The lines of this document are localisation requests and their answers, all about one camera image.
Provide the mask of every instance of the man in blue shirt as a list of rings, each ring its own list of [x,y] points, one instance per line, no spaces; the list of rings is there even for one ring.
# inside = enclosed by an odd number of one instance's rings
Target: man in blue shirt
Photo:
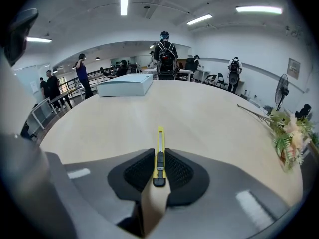
[[[85,99],[93,96],[91,86],[88,80],[88,75],[86,73],[86,67],[83,63],[85,55],[82,53],[79,56],[79,61],[75,63],[76,73],[83,87],[85,88]]]

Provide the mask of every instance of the framed picture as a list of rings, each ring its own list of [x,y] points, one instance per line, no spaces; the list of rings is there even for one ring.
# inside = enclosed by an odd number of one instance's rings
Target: framed picture
[[[295,79],[298,79],[299,70],[300,70],[300,63],[290,58],[288,61],[287,74],[290,75],[291,77],[294,77]]]

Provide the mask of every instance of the floor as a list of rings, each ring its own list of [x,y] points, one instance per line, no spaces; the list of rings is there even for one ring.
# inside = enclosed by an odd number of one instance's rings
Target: floor
[[[73,98],[70,99],[71,105],[73,107],[75,107],[76,105],[78,105],[82,101],[83,100],[82,100],[82,98],[80,96],[76,96],[76,97],[73,97]],[[35,133],[36,136],[37,136],[36,143],[38,145],[40,145],[42,143],[43,139],[48,134],[50,129],[54,126],[54,124],[56,124],[56,122],[60,118],[62,118],[67,112],[68,112],[67,108],[66,109],[61,109],[61,111],[59,111],[57,115],[55,113],[52,113],[49,117],[46,118],[46,120],[42,123],[42,125],[44,126],[44,130],[39,128],[36,131],[36,133]]]

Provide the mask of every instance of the metal railing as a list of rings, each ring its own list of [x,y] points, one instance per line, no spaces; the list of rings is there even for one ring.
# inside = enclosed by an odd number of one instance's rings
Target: metal railing
[[[103,69],[104,72],[111,73],[112,75],[115,75],[117,70],[118,70],[118,68],[116,68],[116,67],[110,67],[110,68]],[[99,79],[104,79],[105,77],[106,76],[104,74],[102,74],[100,70],[88,73],[88,80],[89,80],[90,86],[92,88],[95,87],[94,84],[98,83]],[[72,80],[69,80],[69,81],[59,85],[60,93],[63,93],[62,87],[64,87],[64,85],[66,85],[66,87],[67,87],[66,89],[68,90],[68,89],[72,89],[74,87],[77,87],[77,86],[81,85],[81,82],[80,82],[79,78],[76,77],[76,78],[74,78]],[[73,97],[74,95],[77,96],[77,94],[80,94],[80,91],[81,91],[81,89],[70,93],[69,94],[69,98]]]

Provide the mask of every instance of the black pants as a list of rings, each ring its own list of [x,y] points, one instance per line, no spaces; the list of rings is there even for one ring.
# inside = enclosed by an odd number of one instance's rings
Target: black pants
[[[236,89],[237,89],[237,87],[238,87],[238,83],[239,83],[239,78],[238,78],[238,81],[237,81],[237,83],[235,84],[235,85],[231,85],[231,84],[228,84],[228,91],[229,92],[231,92],[231,87],[233,87],[234,86],[234,88],[233,88],[233,91],[232,91],[232,93],[236,93]]]
[[[59,96],[60,94],[61,94],[60,91],[57,90],[57,91],[55,91],[53,94],[50,95],[50,99],[52,100],[52,99],[56,98],[57,96]],[[60,102],[61,102],[62,105],[64,105],[64,100],[63,100],[63,98],[60,99]],[[54,107],[62,108],[61,105],[60,105],[60,103],[59,103],[59,101],[55,101],[55,102],[53,103],[53,105],[54,105]]]
[[[88,99],[89,97],[93,96],[93,92],[91,90],[91,86],[88,79],[80,80],[83,87],[85,88],[85,99]]]

